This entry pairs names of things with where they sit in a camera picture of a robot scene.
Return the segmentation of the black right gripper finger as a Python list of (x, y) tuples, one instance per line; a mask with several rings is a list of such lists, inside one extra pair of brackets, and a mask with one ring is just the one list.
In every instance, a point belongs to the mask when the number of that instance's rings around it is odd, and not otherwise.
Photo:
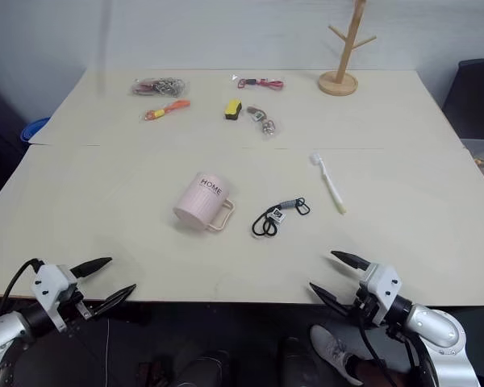
[(332, 250), (331, 254), (351, 268), (365, 271), (369, 267), (369, 261), (351, 253)]
[(309, 286), (314, 291), (314, 293), (318, 296), (318, 298), (329, 308), (335, 311), (337, 314), (341, 315), (344, 318), (350, 318), (352, 316), (352, 308), (348, 306), (344, 306), (340, 304), (336, 297), (328, 292), (327, 290), (313, 284), (309, 283)]

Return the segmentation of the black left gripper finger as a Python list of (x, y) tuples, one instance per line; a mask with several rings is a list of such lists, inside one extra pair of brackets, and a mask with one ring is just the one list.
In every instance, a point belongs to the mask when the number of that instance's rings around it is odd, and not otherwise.
[(112, 261), (111, 257), (100, 257), (94, 260), (89, 260), (86, 261), (82, 264), (79, 264), (73, 268), (70, 269), (70, 272), (76, 277), (76, 278), (85, 278), (88, 277), (94, 273), (96, 273), (98, 270), (103, 268), (105, 265), (110, 263)]
[(116, 306), (119, 306), (127, 300), (127, 298), (132, 294), (135, 289), (136, 284), (133, 284), (113, 293), (102, 304), (93, 308), (91, 316), (99, 317), (108, 312), (109, 310), (114, 309)]

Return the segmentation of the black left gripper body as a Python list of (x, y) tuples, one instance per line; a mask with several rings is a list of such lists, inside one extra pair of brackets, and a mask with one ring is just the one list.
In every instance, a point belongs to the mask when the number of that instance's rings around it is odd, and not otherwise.
[(77, 288), (62, 292), (57, 301), (59, 302), (57, 311), (65, 323), (70, 323), (79, 318), (88, 320), (94, 316), (92, 308), (84, 302), (84, 294)]

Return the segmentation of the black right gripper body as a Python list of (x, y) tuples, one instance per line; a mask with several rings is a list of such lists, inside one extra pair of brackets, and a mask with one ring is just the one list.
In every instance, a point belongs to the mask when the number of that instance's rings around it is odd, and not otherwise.
[(350, 317), (358, 325), (381, 325), (379, 319), (381, 310), (380, 298), (377, 289), (372, 289), (363, 284), (357, 289), (355, 300), (350, 308)]

